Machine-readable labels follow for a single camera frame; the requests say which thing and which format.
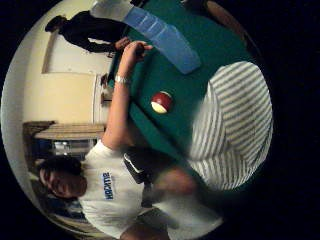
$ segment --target green felt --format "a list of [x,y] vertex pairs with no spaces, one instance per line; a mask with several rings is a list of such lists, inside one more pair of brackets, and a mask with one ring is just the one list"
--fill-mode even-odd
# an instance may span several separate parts
[[[132,76],[132,119],[152,147],[176,157],[188,152],[192,120],[209,79],[221,66],[253,60],[236,35],[212,20],[189,13],[180,1],[150,0],[144,9],[174,25],[202,62],[200,68],[184,75],[153,49],[137,64]],[[128,36],[151,44],[134,29],[129,30]],[[158,114],[151,107],[151,98],[158,91],[166,91],[173,97],[173,107],[167,114]]]

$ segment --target billiard ball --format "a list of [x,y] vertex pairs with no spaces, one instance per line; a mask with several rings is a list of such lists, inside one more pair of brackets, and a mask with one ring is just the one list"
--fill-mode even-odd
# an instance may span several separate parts
[[167,113],[172,106],[172,97],[167,92],[157,92],[151,99],[151,106],[157,113]]

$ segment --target man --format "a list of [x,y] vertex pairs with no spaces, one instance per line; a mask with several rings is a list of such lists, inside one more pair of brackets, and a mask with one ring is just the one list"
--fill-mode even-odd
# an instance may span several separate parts
[[107,129],[86,155],[82,171],[75,159],[55,157],[39,166],[40,180],[58,197],[78,198],[86,219],[112,237],[122,240],[168,240],[169,236],[170,239],[194,239],[212,231],[222,220],[197,201],[195,180],[185,167],[177,164],[170,164],[152,181],[154,189],[164,193],[161,201],[153,205],[162,210],[164,217],[157,214],[157,220],[164,227],[136,221],[150,208],[142,207],[143,186],[135,182],[123,161],[124,149],[134,144],[128,127],[129,78],[144,52],[151,48],[145,42],[136,41],[124,49],[115,78]]
[[[121,38],[125,26],[123,23],[110,19],[94,18],[89,11],[83,11],[70,20],[63,16],[54,17],[45,27],[45,31],[58,30],[65,40],[89,52],[116,52],[123,50],[130,43],[129,38]],[[109,43],[98,44],[91,42],[89,38]]]

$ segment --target striped shirt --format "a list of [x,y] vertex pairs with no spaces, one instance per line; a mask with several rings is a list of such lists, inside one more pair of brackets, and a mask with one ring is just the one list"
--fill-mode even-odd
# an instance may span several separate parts
[[212,189],[245,183],[266,159],[272,107],[260,69],[237,62],[218,69],[193,122],[188,162]]

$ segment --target wristwatch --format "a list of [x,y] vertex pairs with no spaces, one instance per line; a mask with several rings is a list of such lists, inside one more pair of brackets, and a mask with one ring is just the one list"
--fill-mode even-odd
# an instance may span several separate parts
[[131,80],[129,78],[125,78],[125,77],[120,77],[118,75],[116,75],[115,79],[116,82],[118,83],[122,83],[122,84],[130,84]]

